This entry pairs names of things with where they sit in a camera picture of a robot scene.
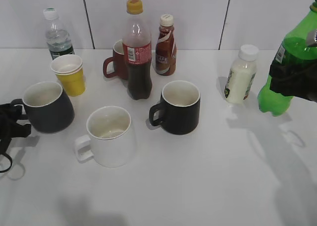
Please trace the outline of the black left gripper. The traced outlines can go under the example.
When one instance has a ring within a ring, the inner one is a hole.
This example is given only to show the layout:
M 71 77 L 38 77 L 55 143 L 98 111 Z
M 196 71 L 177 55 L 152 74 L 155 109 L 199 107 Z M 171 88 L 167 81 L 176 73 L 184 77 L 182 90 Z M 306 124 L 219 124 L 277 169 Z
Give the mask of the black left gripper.
M 31 134 L 31 124 L 21 125 L 18 120 L 26 120 L 22 114 L 21 105 L 1 104 L 0 105 L 0 140 L 12 138 L 26 138 Z

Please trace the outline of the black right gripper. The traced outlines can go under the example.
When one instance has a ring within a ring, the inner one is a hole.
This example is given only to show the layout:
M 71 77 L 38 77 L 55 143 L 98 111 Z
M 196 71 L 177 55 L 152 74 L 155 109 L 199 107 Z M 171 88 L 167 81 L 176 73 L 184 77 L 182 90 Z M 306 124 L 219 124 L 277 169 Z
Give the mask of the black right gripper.
M 317 101 L 317 30 L 306 37 L 308 60 L 301 63 L 281 64 L 273 61 L 270 65 L 270 90 L 284 96 L 294 96 L 312 102 Z

